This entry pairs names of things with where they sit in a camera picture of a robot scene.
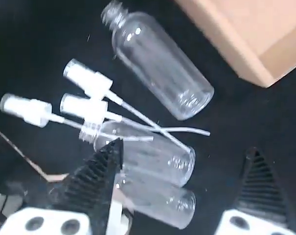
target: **bottle bottom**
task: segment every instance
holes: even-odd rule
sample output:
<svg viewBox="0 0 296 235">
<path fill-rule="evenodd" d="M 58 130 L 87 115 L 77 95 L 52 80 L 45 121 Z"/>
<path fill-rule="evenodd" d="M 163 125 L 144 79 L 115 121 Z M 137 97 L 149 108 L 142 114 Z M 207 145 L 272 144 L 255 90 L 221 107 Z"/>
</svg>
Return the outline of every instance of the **bottle bottom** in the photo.
<svg viewBox="0 0 296 235">
<path fill-rule="evenodd" d="M 192 147 L 190 147 L 189 157 L 190 162 L 188 164 L 188 171 L 186 172 L 185 177 L 182 179 L 181 184 L 179 185 L 180 187 L 183 187 L 185 184 L 187 184 L 195 167 L 196 152 Z"/>
<path fill-rule="evenodd" d="M 176 117 L 177 120 L 179 121 L 183 121 L 183 120 L 187 120 L 189 118 L 192 118 L 193 116 L 195 116 L 198 112 L 200 112 L 202 109 L 204 109 L 206 107 L 206 105 L 212 100 L 214 95 L 214 90 L 212 92 L 209 92 L 206 94 L 206 97 L 204 97 L 200 102 L 198 102 L 197 105 L 195 105 L 192 110 L 183 112 L 179 115 L 174 115 Z"/>
</svg>

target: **white plastic part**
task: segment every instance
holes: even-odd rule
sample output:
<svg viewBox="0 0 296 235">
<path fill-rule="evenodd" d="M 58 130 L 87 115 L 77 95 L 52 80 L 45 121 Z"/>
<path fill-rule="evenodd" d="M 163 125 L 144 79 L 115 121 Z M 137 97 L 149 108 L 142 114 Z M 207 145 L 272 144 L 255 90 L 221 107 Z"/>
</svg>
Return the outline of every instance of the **white plastic part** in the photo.
<svg viewBox="0 0 296 235">
<path fill-rule="evenodd" d="M 0 109 L 4 113 L 23 118 L 25 122 L 39 127 L 45 127 L 49 122 L 49 115 L 52 114 L 50 103 L 13 94 L 5 94 L 2 97 Z"/>
<path fill-rule="evenodd" d="M 223 213 L 215 235 L 296 235 L 294 232 L 255 216 L 229 210 Z"/>
<path fill-rule="evenodd" d="M 112 80 L 100 72 L 92 71 L 75 59 L 68 62 L 63 75 L 83 89 L 87 96 L 98 100 L 104 98 L 113 84 Z"/>
<path fill-rule="evenodd" d="M 85 214 L 69 211 L 26 208 L 8 217 L 0 229 L 0 235 L 12 234 L 92 235 L 92 232 L 90 220 Z"/>
<path fill-rule="evenodd" d="M 106 230 L 106 235 L 116 235 L 116 234 L 118 234 L 119 227 L 120 227 L 120 224 L 121 224 L 122 211 L 123 211 L 122 204 L 115 201 L 115 200 L 112 200 L 111 201 L 111 207 L 110 207 L 110 213 L 109 213 L 109 219 L 108 219 L 108 225 L 107 225 L 107 230 Z"/>
<path fill-rule="evenodd" d="M 108 111 L 108 103 L 102 100 L 65 94 L 61 100 L 60 111 L 100 125 Z"/>
</svg>

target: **bottle neck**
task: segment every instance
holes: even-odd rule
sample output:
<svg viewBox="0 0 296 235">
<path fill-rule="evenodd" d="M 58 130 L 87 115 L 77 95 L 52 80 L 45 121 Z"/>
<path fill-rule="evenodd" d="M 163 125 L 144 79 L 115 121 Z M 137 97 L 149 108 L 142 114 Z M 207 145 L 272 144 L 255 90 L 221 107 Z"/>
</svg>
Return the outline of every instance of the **bottle neck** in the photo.
<svg viewBox="0 0 296 235">
<path fill-rule="evenodd" d="M 122 3 L 111 1 L 102 11 L 103 24 L 108 25 L 111 31 L 121 28 L 126 21 L 128 9 L 123 8 Z"/>
</svg>

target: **hole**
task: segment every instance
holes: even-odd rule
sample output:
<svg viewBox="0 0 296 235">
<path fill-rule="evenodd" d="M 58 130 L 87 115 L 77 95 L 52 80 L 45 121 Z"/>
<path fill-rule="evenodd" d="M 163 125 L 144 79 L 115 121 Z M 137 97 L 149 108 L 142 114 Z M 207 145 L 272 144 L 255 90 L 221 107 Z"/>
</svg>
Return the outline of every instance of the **hole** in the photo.
<svg viewBox="0 0 296 235">
<path fill-rule="evenodd" d="M 241 217 L 233 216 L 230 218 L 230 222 L 240 229 L 250 230 L 250 226 L 247 221 Z"/>
<path fill-rule="evenodd" d="M 42 217 L 34 217 L 28 220 L 25 227 L 27 231 L 35 231 L 41 228 L 43 223 L 44 223 L 44 219 Z"/>
<path fill-rule="evenodd" d="M 256 151 L 255 151 L 255 153 L 254 153 L 254 156 L 255 156 L 255 157 L 260 157 L 260 156 L 261 156 L 261 154 L 260 154 L 260 152 L 259 152 L 259 151 L 257 151 L 257 150 L 256 150 Z"/>
<path fill-rule="evenodd" d="M 70 219 L 63 223 L 61 232 L 63 235 L 74 235 L 79 231 L 80 223 L 77 219 Z"/>
</svg>

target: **plastic bottle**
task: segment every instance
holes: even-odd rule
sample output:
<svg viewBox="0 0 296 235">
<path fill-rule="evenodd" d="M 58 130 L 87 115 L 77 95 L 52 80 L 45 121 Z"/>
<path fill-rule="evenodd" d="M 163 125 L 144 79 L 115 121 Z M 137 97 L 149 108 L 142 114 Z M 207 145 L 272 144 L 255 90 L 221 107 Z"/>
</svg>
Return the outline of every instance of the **plastic bottle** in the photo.
<svg viewBox="0 0 296 235">
<path fill-rule="evenodd" d="M 178 120 L 194 116 L 209 103 L 213 87 L 153 17 L 129 14 L 116 1 L 101 17 L 113 32 L 117 56 Z"/>
</svg>

